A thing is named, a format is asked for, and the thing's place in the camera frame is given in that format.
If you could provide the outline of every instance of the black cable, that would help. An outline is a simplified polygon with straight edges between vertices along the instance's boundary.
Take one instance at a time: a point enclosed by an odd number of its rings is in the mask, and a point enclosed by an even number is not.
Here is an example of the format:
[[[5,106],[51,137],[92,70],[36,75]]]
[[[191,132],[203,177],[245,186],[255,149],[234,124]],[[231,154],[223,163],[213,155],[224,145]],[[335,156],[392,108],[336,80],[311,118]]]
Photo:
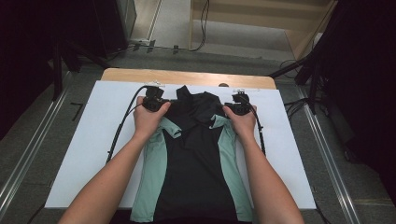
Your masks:
[[[288,62],[297,62],[297,60],[290,59],[290,60],[283,61],[283,62],[279,65],[279,69],[282,68],[282,65],[283,65],[284,63],[288,63]]]
[[[254,109],[253,105],[252,105],[247,99],[245,99],[244,97],[242,97],[242,96],[240,96],[240,95],[238,95],[238,96],[239,96],[239,98],[241,98],[243,101],[245,101],[245,103],[250,107],[250,111],[253,113],[254,117],[256,118],[256,121],[257,121],[257,129],[259,130],[260,144],[262,145],[262,153],[264,153],[264,155],[266,155],[266,154],[265,154],[264,137],[262,136],[262,128],[263,128],[263,127],[262,127],[262,125],[260,124],[259,116],[257,115],[256,110]]]
[[[290,127],[292,127],[292,117],[295,113],[297,113],[301,108],[303,108],[303,106],[308,104],[308,98],[303,98],[303,99],[299,99],[296,100],[294,102],[289,102],[289,103],[285,103],[284,106],[289,106],[289,108],[286,110],[286,114],[288,115],[288,120],[290,123]]]
[[[206,23],[207,23],[207,15],[209,13],[209,0],[206,1],[204,5],[204,9],[202,10],[201,14],[201,30],[202,30],[202,41],[201,44],[198,48],[196,49],[177,49],[177,50],[186,50],[186,51],[197,51],[200,50],[206,42]],[[136,45],[130,45],[128,49],[133,49]],[[146,49],[170,49],[170,50],[175,50],[174,48],[168,48],[168,47],[155,47],[155,46],[144,46],[144,45],[138,45],[139,48],[146,48]]]
[[[202,30],[202,41],[201,44],[198,48],[196,49],[192,49],[190,51],[197,51],[200,50],[204,45],[205,45],[205,41],[206,41],[206,22],[207,22],[207,15],[209,14],[209,0],[206,1],[204,9],[202,10],[202,14],[201,14],[201,30]]]
[[[35,217],[38,215],[38,213],[40,213],[40,211],[44,208],[45,205],[46,203],[41,204],[40,207],[35,211],[35,213],[29,218],[29,220],[26,223],[27,224],[32,223],[33,219],[35,219]]]
[[[123,51],[125,51],[125,50],[121,50],[121,51],[119,51],[119,52],[117,52],[117,53],[114,53],[115,55],[114,55],[112,58],[107,59],[107,60],[105,60],[104,62],[105,62],[105,63],[108,63],[108,62],[113,61],[114,59],[116,59],[117,57],[119,57],[119,55],[120,55]],[[87,61],[83,61],[83,60],[82,60],[82,63],[83,63],[83,64],[92,64],[92,63],[94,63],[94,62],[91,62],[91,61],[87,62]]]
[[[112,156],[113,156],[114,147],[115,147],[116,144],[117,144],[117,140],[119,139],[120,132],[121,132],[122,126],[123,126],[123,124],[124,124],[126,118],[128,117],[128,115],[131,114],[131,112],[132,112],[135,108],[138,107],[138,105],[137,105],[137,106],[135,106],[133,109],[131,109],[131,107],[132,107],[132,105],[133,105],[133,103],[134,103],[134,99],[136,98],[137,94],[138,94],[141,90],[143,90],[144,88],[147,88],[147,87],[148,87],[148,86],[142,86],[142,87],[140,87],[140,88],[137,90],[137,92],[134,94],[134,97],[132,98],[131,103],[129,103],[129,106],[128,106],[128,108],[126,109],[125,115],[124,115],[124,117],[122,118],[122,122],[120,123],[119,128],[118,128],[117,131],[116,131],[116,134],[115,134],[114,139],[113,139],[113,143],[111,144],[111,148],[110,148],[110,150],[107,152],[107,153],[108,153],[108,156],[107,156],[106,163],[108,163],[108,162],[111,160]]]
[[[317,209],[315,209],[315,210],[320,214],[320,217],[322,218],[323,222],[326,223],[326,224],[332,224],[332,223],[329,221],[329,219],[327,219],[327,218],[323,215],[323,212],[321,211],[321,209],[320,209],[320,207],[319,207],[317,201],[315,201],[315,205],[317,206]]]

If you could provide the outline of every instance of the wooden board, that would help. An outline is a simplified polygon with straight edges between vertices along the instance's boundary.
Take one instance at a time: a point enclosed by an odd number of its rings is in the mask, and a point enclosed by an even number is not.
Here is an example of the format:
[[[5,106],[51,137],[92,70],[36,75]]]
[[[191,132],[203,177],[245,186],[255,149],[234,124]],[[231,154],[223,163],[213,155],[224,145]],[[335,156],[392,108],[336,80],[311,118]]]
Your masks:
[[[177,72],[148,69],[108,68],[102,76],[107,81],[150,82],[164,84],[184,84],[198,86],[218,86],[226,83],[235,88],[258,88],[275,90],[276,85],[271,77],[254,77],[229,74]]]
[[[332,11],[336,5],[336,1],[329,2],[328,5],[322,9],[321,16],[312,20],[311,24],[307,24],[307,27],[310,27],[309,31],[285,31],[291,50],[297,60],[303,58],[310,52],[312,41],[315,39],[317,34],[326,30],[327,23],[329,22]]]

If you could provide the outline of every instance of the forearm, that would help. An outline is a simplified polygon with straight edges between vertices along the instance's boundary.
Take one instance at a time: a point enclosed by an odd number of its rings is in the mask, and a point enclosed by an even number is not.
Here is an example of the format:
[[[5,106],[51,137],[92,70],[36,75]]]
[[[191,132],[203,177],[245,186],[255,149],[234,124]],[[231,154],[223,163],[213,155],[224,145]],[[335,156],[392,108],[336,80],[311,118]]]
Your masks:
[[[254,137],[241,139],[247,175],[260,223],[304,223],[285,184],[265,158]]]
[[[146,141],[146,136],[134,135],[81,190],[60,223],[108,223],[120,204]]]

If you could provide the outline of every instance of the white board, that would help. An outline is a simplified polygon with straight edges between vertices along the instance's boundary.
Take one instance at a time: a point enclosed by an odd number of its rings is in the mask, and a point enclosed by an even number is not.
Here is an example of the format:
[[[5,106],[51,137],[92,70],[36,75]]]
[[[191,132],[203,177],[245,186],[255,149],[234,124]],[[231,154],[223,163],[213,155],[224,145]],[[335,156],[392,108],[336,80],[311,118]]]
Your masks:
[[[97,81],[76,132],[56,176],[46,208],[66,208],[86,183],[106,164],[114,134],[135,92],[143,83]],[[163,98],[176,99],[182,85],[165,85]],[[224,87],[187,86],[192,94],[203,91],[217,95],[224,104],[232,103],[235,89]],[[288,187],[300,209],[315,209],[303,163],[291,131],[279,91],[245,89],[250,102],[258,107],[263,126],[266,156]],[[131,138],[134,118],[125,121],[113,156]],[[260,145],[259,133],[255,133]],[[237,142],[237,163],[248,194],[248,175],[243,149]],[[140,183],[143,158],[140,156],[124,193],[120,208],[131,208]]]

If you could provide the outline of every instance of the metal frame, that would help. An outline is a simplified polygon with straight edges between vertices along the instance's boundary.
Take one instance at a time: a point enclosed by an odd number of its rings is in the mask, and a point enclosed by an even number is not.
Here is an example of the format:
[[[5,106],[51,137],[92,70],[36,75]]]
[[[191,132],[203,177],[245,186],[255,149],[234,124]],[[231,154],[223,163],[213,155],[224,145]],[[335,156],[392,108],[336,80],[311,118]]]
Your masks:
[[[297,91],[300,98],[308,97],[303,87],[297,86]],[[337,195],[338,202],[340,203],[341,208],[343,209],[344,215],[346,217],[346,221],[349,224],[355,224],[355,223],[360,224],[361,220],[352,202],[352,198],[349,195],[344,179],[341,176],[337,164],[335,163],[335,160],[332,156],[332,151],[329,145],[327,144],[326,137],[324,136],[323,131],[320,128],[318,118],[316,115],[312,114],[309,105],[305,105],[304,110],[308,118],[309,124],[311,125],[312,132],[314,133],[314,136],[317,140],[320,154],[326,165],[327,171],[329,172],[330,180],[332,181],[332,185],[334,186],[334,190]]]
[[[3,219],[12,199],[14,198],[19,186],[21,185],[23,178],[25,177],[27,171],[29,170],[29,167],[32,164],[33,160],[35,159],[35,155],[37,154],[37,151],[40,149],[41,143],[46,137],[46,134],[49,131],[52,122],[54,121],[56,115],[59,112],[59,109],[61,108],[64,102],[64,98],[68,93],[72,81],[73,81],[73,75],[71,72],[68,72],[64,76],[64,90],[61,92],[58,99],[52,102],[51,105],[49,106],[46,115],[41,120],[38,128],[35,130],[35,134],[33,135],[29,145],[24,150],[20,160],[15,166],[6,184],[1,188],[0,221]]]

